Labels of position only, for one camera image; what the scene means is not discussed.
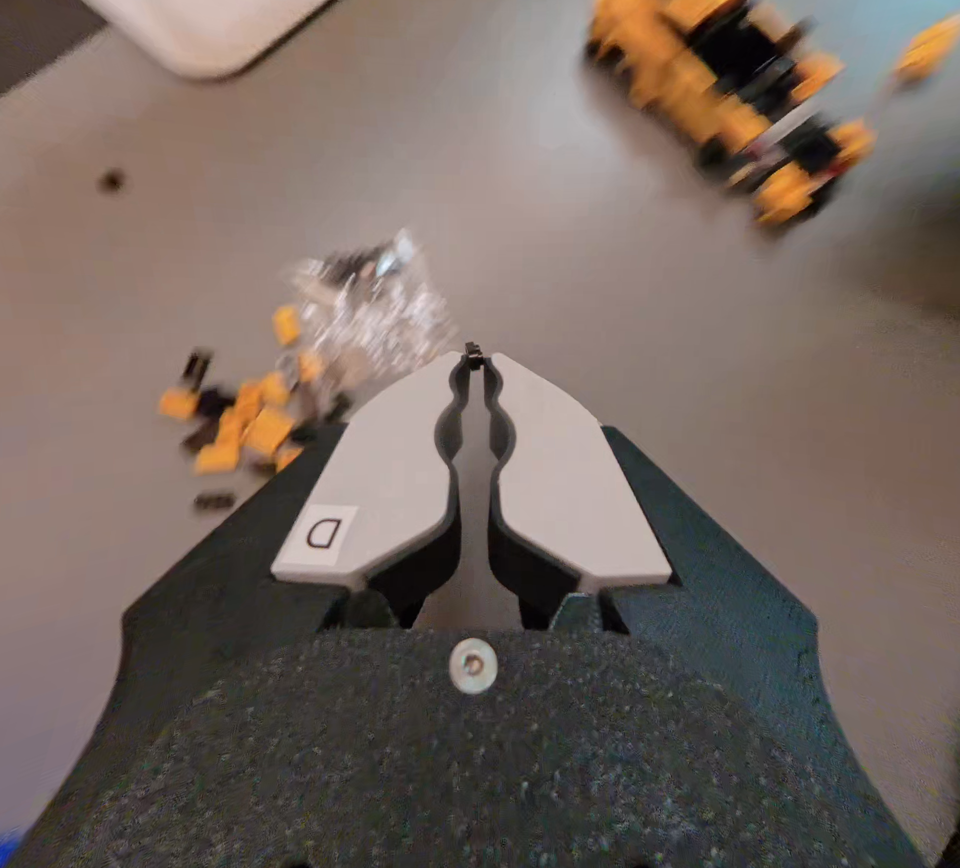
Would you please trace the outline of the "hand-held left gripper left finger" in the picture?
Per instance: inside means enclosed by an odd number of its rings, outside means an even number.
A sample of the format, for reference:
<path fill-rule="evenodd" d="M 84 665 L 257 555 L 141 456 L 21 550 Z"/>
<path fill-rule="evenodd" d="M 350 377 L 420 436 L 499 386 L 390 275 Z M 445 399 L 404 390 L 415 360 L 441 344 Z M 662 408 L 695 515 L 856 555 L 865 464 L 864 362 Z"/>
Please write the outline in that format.
<path fill-rule="evenodd" d="M 470 359 L 450 351 L 351 418 L 270 566 L 281 583 L 369 590 L 411 627 L 462 553 L 454 459 Z"/>

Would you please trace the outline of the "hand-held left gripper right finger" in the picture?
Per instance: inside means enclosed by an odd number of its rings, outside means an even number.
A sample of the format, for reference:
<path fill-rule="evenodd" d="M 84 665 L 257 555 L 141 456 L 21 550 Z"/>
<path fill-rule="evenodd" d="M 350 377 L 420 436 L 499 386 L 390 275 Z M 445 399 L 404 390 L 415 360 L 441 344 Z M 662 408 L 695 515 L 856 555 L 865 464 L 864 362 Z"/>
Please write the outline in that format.
<path fill-rule="evenodd" d="M 490 478 L 487 549 L 525 627 L 571 595 L 660 587 L 673 567 L 598 418 L 503 353 L 484 362 Z"/>

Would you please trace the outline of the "heap of yellow black tiles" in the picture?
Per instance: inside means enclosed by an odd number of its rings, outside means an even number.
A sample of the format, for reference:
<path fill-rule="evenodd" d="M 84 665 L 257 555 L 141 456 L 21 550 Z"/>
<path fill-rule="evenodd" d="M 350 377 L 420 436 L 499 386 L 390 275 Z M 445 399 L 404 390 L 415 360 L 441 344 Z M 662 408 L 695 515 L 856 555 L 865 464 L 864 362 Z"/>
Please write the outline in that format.
<path fill-rule="evenodd" d="M 350 372 L 324 333 L 318 307 L 286 303 L 271 317 L 279 355 L 265 373 L 235 386 L 210 381 L 213 353 L 195 348 L 156 404 L 158 415 L 188 428 L 180 448 L 198 478 L 231 476 L 249 467 L 273 476 L 342 423 L 354 406 Z"/>

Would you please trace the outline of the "clear plastic bag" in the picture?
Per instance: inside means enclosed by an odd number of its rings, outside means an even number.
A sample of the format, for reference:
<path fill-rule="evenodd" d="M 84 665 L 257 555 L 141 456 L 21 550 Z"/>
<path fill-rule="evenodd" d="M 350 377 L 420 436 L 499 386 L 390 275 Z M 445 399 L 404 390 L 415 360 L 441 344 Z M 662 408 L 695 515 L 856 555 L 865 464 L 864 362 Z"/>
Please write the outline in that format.
<path fill-rule="evenodd" d="M 406 376 L 454 341 L 448 302 L 407 228 L 373 245 L 300 259 L 283 278 L 299 378 L 317 394 Z"/>

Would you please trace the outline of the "yellow lego car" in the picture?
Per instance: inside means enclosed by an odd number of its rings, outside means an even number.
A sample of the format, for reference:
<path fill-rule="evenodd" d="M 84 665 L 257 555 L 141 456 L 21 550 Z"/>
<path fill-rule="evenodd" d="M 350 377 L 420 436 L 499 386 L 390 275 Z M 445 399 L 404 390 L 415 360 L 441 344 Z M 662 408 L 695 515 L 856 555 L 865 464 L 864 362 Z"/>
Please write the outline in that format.
<path fill-rule="evenodd" d="M 584 52 L 747 195 L 757 223 L 779 228 L 819 214 L 877 140 L 863 119 L 816 105 L 843 64 L 809 34 L 764 0 L 594 0 Z"/>

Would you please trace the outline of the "yellow lego side panel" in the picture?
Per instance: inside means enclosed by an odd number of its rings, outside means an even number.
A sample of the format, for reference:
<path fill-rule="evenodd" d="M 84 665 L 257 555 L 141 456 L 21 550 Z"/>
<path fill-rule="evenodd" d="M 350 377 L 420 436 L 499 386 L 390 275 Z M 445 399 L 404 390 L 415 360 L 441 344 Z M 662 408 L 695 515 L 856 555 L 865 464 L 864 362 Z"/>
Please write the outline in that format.
<path fill-rule="evenodd" d="M 908 89 L 930 81 L 947 64 L 958 42 L 959 13 L 956 11 L 908 42 L 893 69 L 894 88 Z"/>

